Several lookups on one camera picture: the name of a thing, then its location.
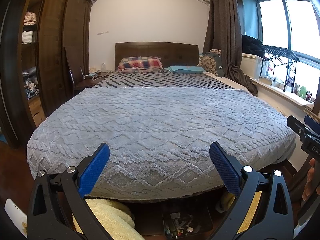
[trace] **bottle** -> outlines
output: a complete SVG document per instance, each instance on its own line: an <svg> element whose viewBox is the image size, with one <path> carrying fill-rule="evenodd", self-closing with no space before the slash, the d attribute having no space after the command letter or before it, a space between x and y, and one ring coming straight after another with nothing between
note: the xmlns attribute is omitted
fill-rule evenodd
<svg viewBox="0 0 320 240"><path fill-rule="evenodd" d="M106 72L106 64L102 63L101 65L101 72L105 73Z"/></svg>

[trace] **gray plush blanket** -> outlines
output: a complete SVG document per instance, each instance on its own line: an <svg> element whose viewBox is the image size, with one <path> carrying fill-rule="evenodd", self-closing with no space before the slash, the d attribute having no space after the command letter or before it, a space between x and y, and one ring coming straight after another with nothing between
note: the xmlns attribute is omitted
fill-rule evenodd
<svg viewBox="0 0 320 240"><path fill-rule="evenodd" d="M223 184L209 158L214 141L259 170L289 157L295 138L284 116L242 90L91 88L36 129L27 160L34 177L62 172L105 142L110 160L92 196L168 199Z"/></svg>

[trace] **white phone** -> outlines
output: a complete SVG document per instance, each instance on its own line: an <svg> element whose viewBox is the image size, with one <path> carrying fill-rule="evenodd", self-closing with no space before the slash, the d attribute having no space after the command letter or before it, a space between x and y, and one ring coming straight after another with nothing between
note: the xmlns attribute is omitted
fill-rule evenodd
<svg viewBox="0 0 320 240"><path fill-rule="evenodd" d="M4 210L17 229L27 238L27 215L11 199L5 202Z"/></svg>

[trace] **white wall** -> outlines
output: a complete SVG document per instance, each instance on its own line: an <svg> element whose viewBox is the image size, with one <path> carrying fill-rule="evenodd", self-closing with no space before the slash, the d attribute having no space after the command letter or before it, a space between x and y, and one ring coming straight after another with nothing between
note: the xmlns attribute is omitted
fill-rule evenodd
<svg viewBox="0 0 320 240"><path fill-rule="evenodd" d="M268 90L258 86L259 98L266 101L269 105L277 109L285 116L292 115L297 118L300 122L304 123L304 117L307 115L305 112L297 108L294 104L289 103L283 98L271 93ZM297 135L296 137L297 147L295 148L291 158L289 158L289 162L293 167L298 171L301 169L305 160L308 157L308 154L301 150L302 142L300 141L300 137Z"/></svg>
<svg viewBox="0 0 320 240"><path fill-rule="evenodd" d="M198 0L97 0L90 16L90 68L105 63L114 70L118 42L187 43L202 52L208 17L209 6Z"/></svg>

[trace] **wooden wardrobe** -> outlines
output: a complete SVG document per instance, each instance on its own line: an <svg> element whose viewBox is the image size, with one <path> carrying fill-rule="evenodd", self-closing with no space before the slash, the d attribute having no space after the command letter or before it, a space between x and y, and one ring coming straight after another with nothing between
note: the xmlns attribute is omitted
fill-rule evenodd
<svg viewBox="0 0 320 240"><path fill-rule="evenodd" d="M15 148L26 146L36 129L22 71L35 65L41 107L47 117L72 97L65 46L77 47L79 58L83 59L83 73L89 73L92 1L38 0L34 44L21 44L24 16L31 7L29 3L33 2L37 3L37 0L11 0L8 3L1 36L0 126L9 145Z"/></svg>

